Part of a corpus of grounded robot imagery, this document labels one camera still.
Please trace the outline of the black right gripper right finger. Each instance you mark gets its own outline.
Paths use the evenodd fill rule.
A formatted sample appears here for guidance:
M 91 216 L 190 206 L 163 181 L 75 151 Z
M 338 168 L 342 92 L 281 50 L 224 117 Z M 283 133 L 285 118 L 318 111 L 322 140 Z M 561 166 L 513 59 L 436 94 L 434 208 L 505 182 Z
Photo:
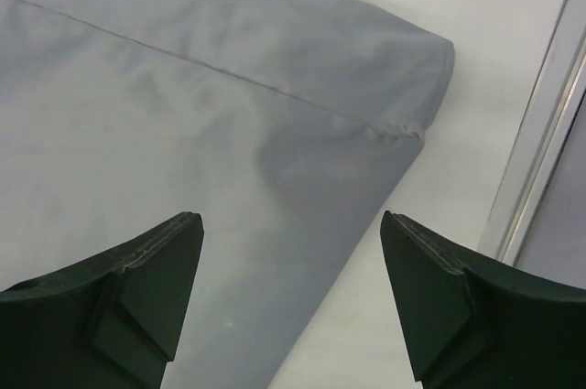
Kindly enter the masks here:
M 425 388 L 582 388 L 585 292 L 458 245 L 403 214 L 380 237 Z

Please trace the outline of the grey pillowcase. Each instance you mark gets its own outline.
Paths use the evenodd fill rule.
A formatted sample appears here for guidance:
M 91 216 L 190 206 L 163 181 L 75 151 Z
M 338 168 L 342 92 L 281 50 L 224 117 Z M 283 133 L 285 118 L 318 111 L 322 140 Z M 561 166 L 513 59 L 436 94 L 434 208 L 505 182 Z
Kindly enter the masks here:
M 1 0 L 1 281 L 181 212 L 167 388 L 266 388 L 424 146 L 450 41 L 360 0 Z

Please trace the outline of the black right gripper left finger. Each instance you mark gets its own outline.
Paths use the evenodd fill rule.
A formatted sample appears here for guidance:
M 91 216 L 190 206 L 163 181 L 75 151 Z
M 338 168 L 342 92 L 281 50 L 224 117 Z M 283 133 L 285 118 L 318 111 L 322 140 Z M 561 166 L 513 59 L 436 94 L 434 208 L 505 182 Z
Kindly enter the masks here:
M 1 293 L 4 388 L 159 388 L 175 359 L 201 255 L 201 216 Z

